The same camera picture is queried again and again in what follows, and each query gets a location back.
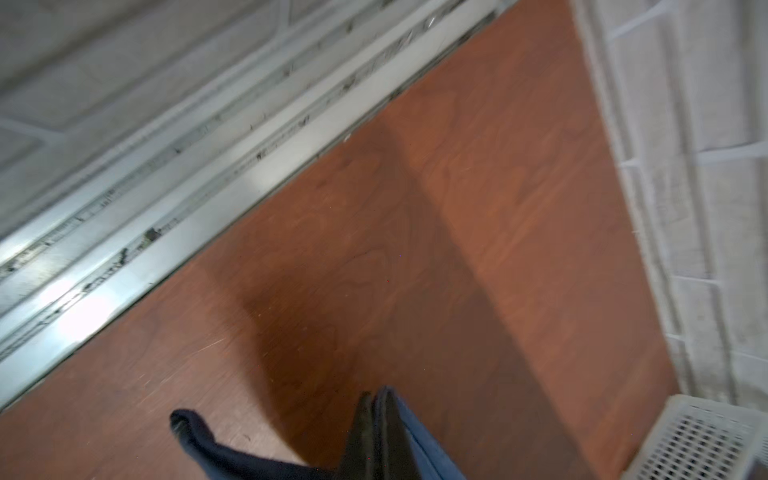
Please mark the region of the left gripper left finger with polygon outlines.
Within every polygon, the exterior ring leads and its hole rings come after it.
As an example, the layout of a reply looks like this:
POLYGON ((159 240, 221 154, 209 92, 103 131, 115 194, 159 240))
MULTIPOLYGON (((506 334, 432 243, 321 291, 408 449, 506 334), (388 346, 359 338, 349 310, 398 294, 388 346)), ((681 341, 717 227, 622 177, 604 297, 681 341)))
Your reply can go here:
POLYGON ((364 392, 357 403, 348 432, 344 453, 336 470, 336 479, 371 480, 375 478, 374 397, 364 392))

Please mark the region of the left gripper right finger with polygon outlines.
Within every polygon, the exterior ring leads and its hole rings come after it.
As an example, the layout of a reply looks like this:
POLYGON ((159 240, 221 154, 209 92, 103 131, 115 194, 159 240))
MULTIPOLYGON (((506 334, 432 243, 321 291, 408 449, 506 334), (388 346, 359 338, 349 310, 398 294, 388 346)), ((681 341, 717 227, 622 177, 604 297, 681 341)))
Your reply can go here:
POLYGON ((421 479, 395 394, 381 389, 374 400, 374 478, 421 479))

